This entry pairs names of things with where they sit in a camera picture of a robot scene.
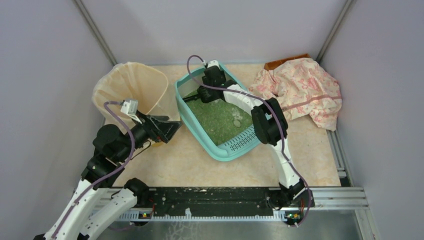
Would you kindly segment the black litter scoop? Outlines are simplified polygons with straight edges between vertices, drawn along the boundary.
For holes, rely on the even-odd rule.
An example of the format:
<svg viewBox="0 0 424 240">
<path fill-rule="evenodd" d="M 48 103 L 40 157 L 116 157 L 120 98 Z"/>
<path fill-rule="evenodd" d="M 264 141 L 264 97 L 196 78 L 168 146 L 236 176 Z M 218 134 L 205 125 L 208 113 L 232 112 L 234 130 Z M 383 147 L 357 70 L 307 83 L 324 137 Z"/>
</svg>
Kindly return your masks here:
<svg viewBox="0 0 424 240">
<path fill-rule="evenodd" d="M 202 100 L 202 97 L 200 94 L 194 94 L 194 95 L 190 95 L 183 98 L 183 101 L 186 103 L 191 101 L 196 101 L 196 100 Z"/>
</svg>

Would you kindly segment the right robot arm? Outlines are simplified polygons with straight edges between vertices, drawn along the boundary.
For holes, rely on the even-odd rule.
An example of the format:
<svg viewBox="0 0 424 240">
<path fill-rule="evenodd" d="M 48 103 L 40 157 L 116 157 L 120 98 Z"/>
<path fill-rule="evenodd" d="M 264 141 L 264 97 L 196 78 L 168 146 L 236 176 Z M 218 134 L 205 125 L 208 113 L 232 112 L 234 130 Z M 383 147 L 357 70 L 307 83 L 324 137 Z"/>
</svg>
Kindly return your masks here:
<svg viewBox="0 0 424 240">
<path fill-rule="evenodd" d="M 207 63 L 203 73 L 199 87 L 201 100 L 208 103 L 222 99 L 244 110 L 252 118 L 255 136 L 272 149 L 280 186 L 278 206 L 299 203 L 310 208 L 313 194 L 293 164 L 287 139 L 288 123 L 277 99 L 263 99 L 244 90 L 238 83 L 225 77 L 217 62 Z"/>
</svg>

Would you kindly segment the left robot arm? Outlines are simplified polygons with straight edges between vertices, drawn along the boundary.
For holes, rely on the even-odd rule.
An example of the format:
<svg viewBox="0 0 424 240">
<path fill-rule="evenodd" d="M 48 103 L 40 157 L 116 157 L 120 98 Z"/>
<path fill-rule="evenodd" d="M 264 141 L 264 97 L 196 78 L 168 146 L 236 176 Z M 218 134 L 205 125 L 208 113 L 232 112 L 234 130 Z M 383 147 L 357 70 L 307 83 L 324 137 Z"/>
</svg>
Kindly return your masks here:
<svg viewBox="0 0 424 240">
<path fill-rule="evenodd" d="M 168 116 L 146 115 L 136 112 L 141 118 L 129 128 L 115 113 L 113 117 L 124 127 L 102 126 L 92 144 L 92 158 L 81 174 L 73 196 L 56 223 L 46 233 L 36 235 L 36 240 L 96 240 L 120 215 L 137 205 L 149 206 L 150 188 L 141 180 L 132 178 L 111 197 L 111 200 L 96 213 L 93 209 L 112 188 L 137 149 L 146 143 L 167 144 L 182 126 L 178 120 Z"/>
</svg>

